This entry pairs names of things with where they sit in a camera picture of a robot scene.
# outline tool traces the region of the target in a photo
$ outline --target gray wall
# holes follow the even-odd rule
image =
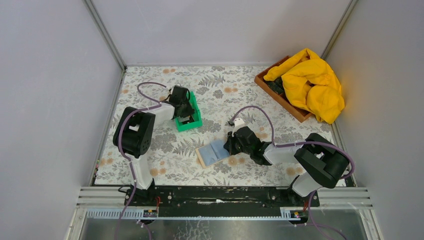
[[[0,29],[0,239],[63,239],[120,69],[81,0],[3,0]]]
[[[349,0],[94,0],[128,65],[273,64],[321,54]]]
[[[344,87],[337,124],[385,239],[422,239],[424,1],[359,1],[328,62]]]

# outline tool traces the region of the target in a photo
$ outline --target floral tablecloth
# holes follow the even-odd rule
[[[129,67],[98,161],[94,183],[123,185],[132,182],[126,160],[113,145],[112,138],[126,107],[142,108],[155,104],[137,92],[137,85],[158,82],[169,88],[180,85],[193,91],[203,126],[178,132],[175,122],[170,120],[155,127],[146,154],[150,173],[157,185],[288,186],[296,175],[304,172],[300,164],[260,166],[248,155],[240,153],[203,169],[195,152],[196,148],[210,141],[224,138],[232,129],[226,122],[247,105],[259,106],[267,112],[275,127],[277,144],[303,140],[310,133],[319,133],[333,142],[330,125],[318,122],[314,117],[298,122],[254,83],[255,75],[264,69],[266,67],[263,66]],[[145,85],[142,91],[159,100],[168,95],[166,89],[157,85]],[[259,110],[246,109],[239,116],[261,140],[271,140],[271,128]],[[340,181],[338,186],[344,186],[344,181]]]

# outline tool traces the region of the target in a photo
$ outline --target yellow jacket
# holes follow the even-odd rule
[[[263,79],[274,81],[280,76],[291,105],[315,114],[320,122],[332,124],[345,108],[342,86],[336,74],[326,61],[308,48],[271,68]]]

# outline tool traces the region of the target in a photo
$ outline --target wooden box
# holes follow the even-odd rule
[[[264,81],[264,76],[268,73],[268,71],[272,67],[281,65],[282,63],[284,63],[284,61],[286,61],[289,58],[290,58],[289,56],[286,56],[280,61],[274,63],[274,65],[268,67],[265,71],[256,75],[256,77],[254,78],[254,82],[257,85],[259,85],[259,87],[263,89],[268,95],[270,95],[275,101],[277,101],[277,103],[279,103],[283,108],[285,108],[291,115],[293,115],[293,117],[295,117],[299,122],[303,123],[306,119],[308,119],[313,114],[311,112],[308,112],[306,110],[303,110],[291,105],[285,93],[283,94],[275,93]]]

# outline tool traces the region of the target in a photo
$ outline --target green container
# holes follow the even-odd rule
[[[198,103],[196,102],[195,94],[192,91],[190,92],[189,102],[191,106],[194,108],[194,114],[192,115],[194,122],[182,124],[180,121],[178,121],[178,118],[175,118],[176,129],[178,130],[178,132],[198,128],[203,125]]]

